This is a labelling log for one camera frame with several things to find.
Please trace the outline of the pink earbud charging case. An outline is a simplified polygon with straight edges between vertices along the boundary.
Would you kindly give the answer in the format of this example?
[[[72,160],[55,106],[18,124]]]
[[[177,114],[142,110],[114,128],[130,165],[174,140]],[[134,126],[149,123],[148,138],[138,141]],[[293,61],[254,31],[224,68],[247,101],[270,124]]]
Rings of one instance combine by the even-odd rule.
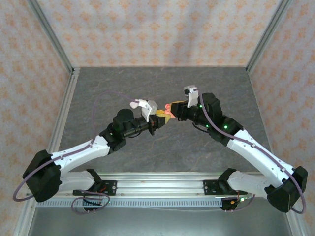
[[[165,105],[165,114],[170,115],[171,118],[176,118],[172,113],[171,113],[171,103],[168,103]]]

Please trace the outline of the brushed metal panel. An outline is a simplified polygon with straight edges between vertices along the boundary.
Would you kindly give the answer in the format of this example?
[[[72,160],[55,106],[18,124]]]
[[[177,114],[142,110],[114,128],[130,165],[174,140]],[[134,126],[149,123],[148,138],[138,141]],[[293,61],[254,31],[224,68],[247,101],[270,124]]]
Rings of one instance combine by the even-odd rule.
[[[287,217],[256,200],[247,209],[107,208],[77,215],[38,208],[28,236],[293,236]]]

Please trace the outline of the aluminium side rail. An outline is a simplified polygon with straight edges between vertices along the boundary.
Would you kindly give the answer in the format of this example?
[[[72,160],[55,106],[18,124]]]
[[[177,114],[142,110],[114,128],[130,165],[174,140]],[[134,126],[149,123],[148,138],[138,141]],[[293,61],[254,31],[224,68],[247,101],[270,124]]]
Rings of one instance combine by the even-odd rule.
[[[249,73],[249,78],[270,151],[275,156],[281,157],[281,153],[279,153],[279,141],[277,140],[277,133],[275,132],[275,127],[278,124],[278,118],[275,115],[278,92],[277,84],[279,82],[278,70],[266,66],[256,68]]]
[[[70,105],[73,99],[74,91],[80,74],[80,69],[81,69],[80,67],[74,68],[64,90],[57,120],[50,138],[49,145],[47,147],[48,153],[53,153],[59,150]]]

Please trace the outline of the wide aluminium base rail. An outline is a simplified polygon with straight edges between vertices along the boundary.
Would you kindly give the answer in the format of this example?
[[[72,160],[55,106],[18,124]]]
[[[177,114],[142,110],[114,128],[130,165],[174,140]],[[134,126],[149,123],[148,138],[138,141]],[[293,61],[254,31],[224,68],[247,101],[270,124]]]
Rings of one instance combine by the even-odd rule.
[[[233,172],[228,180],[212,173],[101,173],[101,180],[116,180],[117,197],[266,197],[269,182],[257,173]],[[219,180],[222,195],[204,195],[203,180]]]

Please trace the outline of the aluminium frame post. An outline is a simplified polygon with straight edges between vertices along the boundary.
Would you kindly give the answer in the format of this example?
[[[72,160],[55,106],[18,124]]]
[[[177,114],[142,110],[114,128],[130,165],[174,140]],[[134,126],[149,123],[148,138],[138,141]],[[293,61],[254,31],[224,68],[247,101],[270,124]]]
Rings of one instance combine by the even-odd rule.
[[[246,71],[251,73],[254,70],[259,58],[262,56],[265,48],[267,47],[269,41],[271,40],[273,34],[275,33],[279,23],[285,16],[288,8],[290,7],[293,0],[281,0],[275,13],[273,14],[269,24],[267,25],[264,33],[262,34],[259,43],[257,44],[247,66]]]
[[[60,57],[63,65],[67,69],[67,71],[72,74],[74,71],[74,67],[72,66],[68,56],[66,55],[60,41],[58,40],[51,24],[49,23],[44,11],[42,10],[39,2],[37,0],[26,0],[32,9],[35,17],[39,20],[42,29],[45,31],[48,36],[50,42],[52,43],[54,49],[56,50],[58,56]]]

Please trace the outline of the aluminium lower frame rail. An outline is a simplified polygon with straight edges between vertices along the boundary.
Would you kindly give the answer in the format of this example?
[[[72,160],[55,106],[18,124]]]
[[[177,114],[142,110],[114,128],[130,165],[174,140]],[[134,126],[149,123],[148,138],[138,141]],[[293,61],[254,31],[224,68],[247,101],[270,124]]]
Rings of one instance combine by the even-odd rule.
[[[29,199],[24,202],[13,236],[28,236],[37,202]]]
[[[286,214],[292,236],[309,236],[303,216],[290,211]]]

